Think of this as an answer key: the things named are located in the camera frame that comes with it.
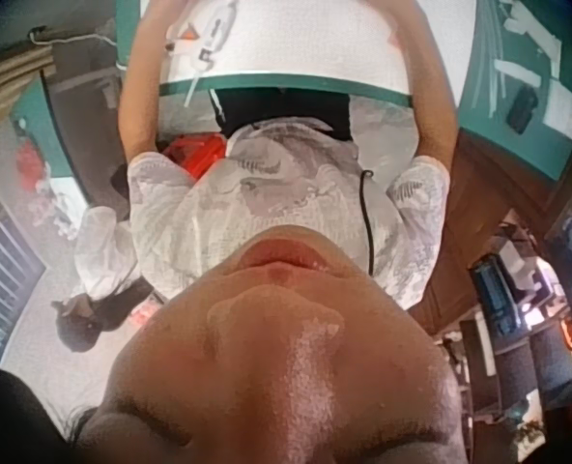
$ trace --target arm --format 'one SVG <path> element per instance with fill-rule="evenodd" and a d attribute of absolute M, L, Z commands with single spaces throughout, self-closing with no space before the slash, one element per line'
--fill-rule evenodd
<path fill-rule="evenodd" d="M 119 132 L 128 162 L 157 150 L 159 80 L 166 33 L 186 3 L 152 0 L 138 25 L 119 108 Z"/>
<path fill-rule="evenodd" d="M 419 130 L 416 154 L 437 159 L 450 172 L 458 138 L 456 107 L 427 16 L 416 0 L 369 1 L 398 25 Z"/>

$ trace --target white patterned shirt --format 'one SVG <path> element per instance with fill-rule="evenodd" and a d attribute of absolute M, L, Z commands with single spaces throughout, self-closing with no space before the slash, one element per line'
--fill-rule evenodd
<path fill-rule="evenodd" d="M 131 232 L 143 276 L 173 298 L 242 244 L 277 225 L 313 229 L 362 270 L 368 239 L 359 204 L 358 148 L 304 118 L 239 130 L 226 159 L 198 182 L 158 153 L 129 166 Z M 374 278 L 404 309 L 417 304 L 436 264 L 449 174 L 429 157 L 383 191 L 366 181 Z"/>

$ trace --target mouth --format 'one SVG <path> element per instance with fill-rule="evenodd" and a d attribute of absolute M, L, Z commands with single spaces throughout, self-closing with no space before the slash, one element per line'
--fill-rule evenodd
<path fill-rule="evenodd" d="M 317 250 L 288 239 L 267 239 L 254 244 L 241 256 L 236 271 L 274 263 L 330 274 L 329 263 Z"/>

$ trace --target eyebrow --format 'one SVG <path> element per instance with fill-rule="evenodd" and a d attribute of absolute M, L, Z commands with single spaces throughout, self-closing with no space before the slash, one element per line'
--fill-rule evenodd
<path fill-rule="evenodd" d="M 359 450 L 358 455 L 364 459 L 373 459 L 382 456 L 386 452 L 395 448 L 411 445 L 415 443 L 430 443 L 437 445 L 446 445 L 448 437 L 445 433 L 433 427 L 421 427 L 415 423 L 409 423 L 397 437 L 389 440 L 381 440 L 378 445 L 370 448 L 363 447 Z"/>
<path fill-rule="evenodd" d="M 153 433 L 160 438 L 178 447 L 185 447 L 189 443 L 189 437 L 164 420 L 156 418 L 146 409 L 140 407 L 132 399 L 119 399 L 114 403 L 113 412 L 131 416 L 144 423 Z"/>

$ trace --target white clothing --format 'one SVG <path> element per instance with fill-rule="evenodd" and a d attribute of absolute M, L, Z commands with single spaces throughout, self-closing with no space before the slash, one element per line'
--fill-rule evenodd
<path fill-rule="evenodd" d="M 129 222 L 117 223 L 115 211 L 104 206 L 84 213 L 74 261 L 83 291 L 93 301 L 118 294 L 141 277 Z"/>
<path fill-rule="evenodd" d="M 142 274 L 166 298 L 276 225 L 300 225 L 336 243 L 364 271 L 368 241 L 358 198 L 358 148 L 314 119 L 254 124 L 197 183 L 157 153 L 129 166 L 131 232 Z M 418 303 L 436 264 L 447 170 L 417 157 L 384 192 L 366 181 L 375 280 L 403 308 Z"/>

